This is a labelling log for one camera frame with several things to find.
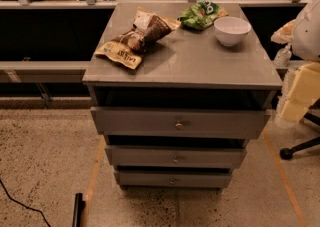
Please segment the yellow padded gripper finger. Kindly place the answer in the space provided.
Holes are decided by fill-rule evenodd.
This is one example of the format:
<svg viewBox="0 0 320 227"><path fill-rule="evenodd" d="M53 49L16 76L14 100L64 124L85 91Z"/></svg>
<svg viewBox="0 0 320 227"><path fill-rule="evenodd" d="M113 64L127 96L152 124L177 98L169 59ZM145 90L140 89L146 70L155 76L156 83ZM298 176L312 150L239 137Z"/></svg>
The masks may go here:
<svg viewBox="0 0 320 227"><path fill-rule="evenodd" d="M295 19L289 21L284 26L275 31L271 36L271 41L277 44L287 44L292 42Z"/></svg>

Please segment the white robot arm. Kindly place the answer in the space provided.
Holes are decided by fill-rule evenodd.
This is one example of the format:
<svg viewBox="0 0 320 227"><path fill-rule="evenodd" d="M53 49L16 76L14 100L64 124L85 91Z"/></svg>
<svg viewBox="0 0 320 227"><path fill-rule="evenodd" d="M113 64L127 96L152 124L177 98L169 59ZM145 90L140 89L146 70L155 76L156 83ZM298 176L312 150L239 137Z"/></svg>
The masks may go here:
<svg viewBox="0 0 320 227"><path fill-rule="evenodd" d="M310 0L294 20L271 36L278 44L291 44L294 55L303 60L320 60L320 0Z"/></svg>

